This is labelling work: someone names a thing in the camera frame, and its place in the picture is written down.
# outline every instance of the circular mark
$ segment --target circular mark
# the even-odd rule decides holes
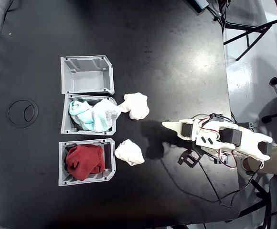
[[[9,123],[17,128],[25,128],[38,117],[38,106],[31,99],[19,99],[12,102],[7,111]]]

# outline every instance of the office chair wheel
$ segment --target office chair wheel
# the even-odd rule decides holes
[[[271,121],[272,121],[272,117],[270,115],[262,117],[262,122],[263,123],[270,123]]]
[[[276,84],[277,84],[277,78],[276,78],[276,77],[273,77],[273,78],[270,80],[269,84],[270,84],[271,86],[276,85]]]

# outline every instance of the gray plastic bin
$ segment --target gray plastic bin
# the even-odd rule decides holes
[[[110,100],[113,104],[117,105],[115,100],[106,96],[92,96],[92,95],[78,95],[78,94],[66,94],[64,99],[63,118],[61,125],[61,134],[78,134],[78,135],[113,135],[116,132],[116,121],[113,122],[112,127],[105,132],[94,132],[88,130],[82,130],[73,121],[69,115],[70,102],[78,100],[80,102],[87,101],[91,106],[94,106],[103,99]]]
[[[106,56],[61,57],[62,94],[114,94],[113,67]]]
[[[105,170],[101,173],[89,174],[88,177],[83,181],[74,178],[65,169],[65,158],[67,155],[66,147],[72,144],[93,144],[96,146],[101,146],[104,149],[103,157],[105,161]],[[109,181],[116,171],[114,144],[115,142],[111,138],[88,141],[59,142],[59,186]]]

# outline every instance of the gray bin with towel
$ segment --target gray bin with towel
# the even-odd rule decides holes
[[[96,146],[101,146],[104,150],[103,157],[105,162],[105,170],[101,173],[89,174],[87,178],[83,181],[77,180],[71,174],[69,174],[68,171],[65,169],[65,158],[68,153],[66,150],[66,147],[71,146],[73,144],[77,144],[77,145],[93,144]],[[109,181],[113,177],[116,171],[114,145],[115,145],[115,142],[112,138],[87,140],[87,141],[59,142],[59,181],[58,181],[59,186]]]
[[[80,102],[87,101],[91,106],[94,106],[103,99],[108,99],[113,104],[117,105],[115,100],[106,96],[92,96],[92,95],[78,95],[78,94],[66,94],[64,99],[63,118],[61,125],[61,134],[78,134],[78,135],[113,135],[116,132],[116,120],[113,121],[112,127],[104,132],[94,132],[89,130],[80,129],[76,126],[75,122],[69,115],[70,102],[78,100]]]

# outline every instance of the black bracket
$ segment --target black bracket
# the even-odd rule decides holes
[[[195,158],[192,153],[196,152],[198,157]],[[186,163],[189,167],[194,168],[195,165],[200,161],[201,157],[204,155],[204,151],[201,150],[201,147],[197,147],[196,144],[192,143],[192,150],[188,149],[184,151],[179,157],[178,164],[182,165],[183,162]]]

